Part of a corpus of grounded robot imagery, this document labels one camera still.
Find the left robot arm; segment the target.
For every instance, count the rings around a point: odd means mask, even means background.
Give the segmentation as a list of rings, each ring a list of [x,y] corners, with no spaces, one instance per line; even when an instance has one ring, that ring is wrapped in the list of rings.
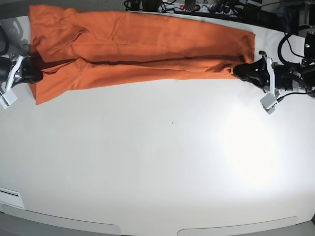
[[[304,55],[299,63],[289,62],[282,55],[283,45],[288,39],[306,30],[307,35],[304,43]],[[315,96],[315,27],[303,25],[281,39],[277,48],[278,58],[281,63],[274,62],[265,51],[259,51],[261,58],[253,63],[244,63],[233,69],[233,75],[243,82],[248,82],[263,90],[264,93],[272,94],[277,100],[280,99],[280,91],[302,93],[310,97]]]

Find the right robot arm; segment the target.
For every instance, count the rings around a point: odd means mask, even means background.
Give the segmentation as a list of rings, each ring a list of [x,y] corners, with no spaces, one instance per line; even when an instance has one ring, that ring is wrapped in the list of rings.
[[[0,28],[0,95],[4,95],[7,90],[11,90],[18,84],[36,84],[43,79],[42,71],[33,62],[30,55],[21,55],[22,60],[16,72],[13,72],[14,66],[18,64],[18,56],[12,59],[6,57],[9,50],[9,38]]]

